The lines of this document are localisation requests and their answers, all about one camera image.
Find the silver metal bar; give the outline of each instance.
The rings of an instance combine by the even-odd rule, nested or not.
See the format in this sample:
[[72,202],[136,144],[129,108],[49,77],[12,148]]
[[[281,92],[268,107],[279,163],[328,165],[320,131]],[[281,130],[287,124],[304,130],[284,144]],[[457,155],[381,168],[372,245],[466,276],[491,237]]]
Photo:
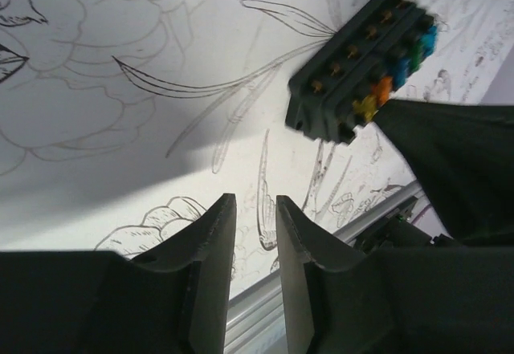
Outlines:
[[[359,218],[348,223],[334,235],[343,242],[351,243],[370,224],[386,216],[406,199],[421,191],[421,186],[417,181],[411,182]],[[284,326],[284,307],[278,271],[230,301],[226,323],[225,353],[244,352],[245,345],[273,323]],[[263,337],[263,339],[269,341],[275,335],[271,332],[270,337]]]

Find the floral tablecloth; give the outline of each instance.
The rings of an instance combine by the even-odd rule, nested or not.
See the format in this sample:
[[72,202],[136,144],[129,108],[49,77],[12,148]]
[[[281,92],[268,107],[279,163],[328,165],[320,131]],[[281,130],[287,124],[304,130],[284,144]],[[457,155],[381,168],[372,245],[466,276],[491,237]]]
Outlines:
[[[368,0],[0,0],[0,247],[127,258],[236,193],[231,295],[278,268],[275,196],[327,230],[412,180],[371,124],[284,127],[287,81]],[[476,104],[514,0],[418,0],[436,53],[398,96]]]

